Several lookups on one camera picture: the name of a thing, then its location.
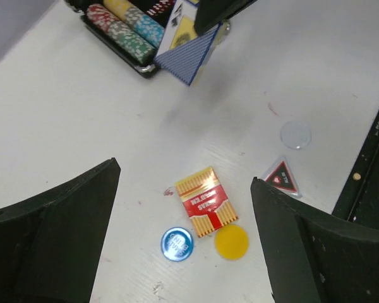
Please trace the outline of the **blue poker chip stack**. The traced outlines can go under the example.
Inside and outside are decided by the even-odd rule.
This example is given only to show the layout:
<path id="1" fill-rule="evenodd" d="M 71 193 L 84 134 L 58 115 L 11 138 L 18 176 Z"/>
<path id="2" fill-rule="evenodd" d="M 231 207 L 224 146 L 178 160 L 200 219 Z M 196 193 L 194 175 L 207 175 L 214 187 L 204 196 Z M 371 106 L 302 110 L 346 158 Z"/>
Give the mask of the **blue poker chip stack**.
<path id="1" fill-rule="evenodd" d="M 164 27 L 147 15 L 139 17 L 134 25 L 135 31 L 155 48 L 159 48 L 164 36 Z"/>

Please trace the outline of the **yellow round button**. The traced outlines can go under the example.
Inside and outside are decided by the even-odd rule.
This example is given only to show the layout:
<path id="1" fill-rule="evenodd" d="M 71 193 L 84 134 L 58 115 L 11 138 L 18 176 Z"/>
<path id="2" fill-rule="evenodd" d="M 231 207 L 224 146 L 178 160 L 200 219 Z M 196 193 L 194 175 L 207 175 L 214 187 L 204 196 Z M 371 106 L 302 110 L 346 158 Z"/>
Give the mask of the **yellow round button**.
<path id="1" fill-rule="evenodd" d="M 219 229 L 215 235 L 215 248 L 224 259 L 241 259 L 248 251 L 248 234 L 242 227 L 230 224 Z"/>

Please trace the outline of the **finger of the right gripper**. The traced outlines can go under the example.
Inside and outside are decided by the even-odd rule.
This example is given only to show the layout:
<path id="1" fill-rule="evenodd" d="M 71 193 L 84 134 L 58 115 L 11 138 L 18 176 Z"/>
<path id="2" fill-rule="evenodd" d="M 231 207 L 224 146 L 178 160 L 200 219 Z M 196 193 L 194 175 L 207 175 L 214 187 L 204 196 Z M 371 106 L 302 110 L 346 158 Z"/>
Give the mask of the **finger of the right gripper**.
<path id="1" fill-rule="evenodd" d="M 196 12 L 194 29 L 203 35 L 218 23 L 232 18 L 256 0 L 201 0 Z"/>

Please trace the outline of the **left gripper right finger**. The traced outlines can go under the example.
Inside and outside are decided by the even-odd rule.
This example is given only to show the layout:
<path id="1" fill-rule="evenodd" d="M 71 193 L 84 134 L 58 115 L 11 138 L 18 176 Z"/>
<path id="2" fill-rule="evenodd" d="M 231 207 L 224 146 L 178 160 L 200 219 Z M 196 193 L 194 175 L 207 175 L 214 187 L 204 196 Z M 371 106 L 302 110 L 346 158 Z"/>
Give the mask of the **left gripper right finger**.
<path id="1" fill-rule="evenodd" d="M 275 302 L 379 302 L 379 230 L 257 177 L 251 198 Z"/>

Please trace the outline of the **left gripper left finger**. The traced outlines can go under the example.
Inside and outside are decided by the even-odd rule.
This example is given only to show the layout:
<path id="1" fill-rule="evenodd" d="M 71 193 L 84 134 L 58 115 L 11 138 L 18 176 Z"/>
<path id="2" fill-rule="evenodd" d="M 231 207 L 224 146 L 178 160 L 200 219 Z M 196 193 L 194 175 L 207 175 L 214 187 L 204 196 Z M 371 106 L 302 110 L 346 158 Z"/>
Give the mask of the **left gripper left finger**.
<path id="1" fill-rule="evenodd" d="M 0 208 L 0 302 L 88 302 L 120 166 L 111 158 Z"/>

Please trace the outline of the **blue playing card deck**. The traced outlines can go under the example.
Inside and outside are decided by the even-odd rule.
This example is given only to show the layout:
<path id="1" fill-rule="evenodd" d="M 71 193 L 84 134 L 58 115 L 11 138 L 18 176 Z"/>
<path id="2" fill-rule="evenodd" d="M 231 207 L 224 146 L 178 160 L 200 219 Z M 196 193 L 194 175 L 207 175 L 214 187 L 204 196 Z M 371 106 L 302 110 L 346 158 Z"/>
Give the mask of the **blue playing card deck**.
<path id="1" fill-rule="evenodd" d="M 190 86 L 202 71 L 224 35 L 224 24 L 218 23 L 203 35 L 195 32 L 198 1 L 176 1 L 167 22 L 154 61 Z"/>

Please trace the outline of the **red playing card deck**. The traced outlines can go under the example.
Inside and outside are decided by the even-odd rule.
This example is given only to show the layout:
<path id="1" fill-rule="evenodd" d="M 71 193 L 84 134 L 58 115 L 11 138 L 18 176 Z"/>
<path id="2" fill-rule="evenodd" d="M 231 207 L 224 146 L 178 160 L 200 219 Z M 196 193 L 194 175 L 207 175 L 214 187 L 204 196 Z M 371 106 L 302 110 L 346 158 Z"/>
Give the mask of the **red playing card deck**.
<path id="1" fill-rule="evenodd" d="M 211 166 L 177 181 L 174 186 L 198 237 L 211 234 L 238 219 Z"/>

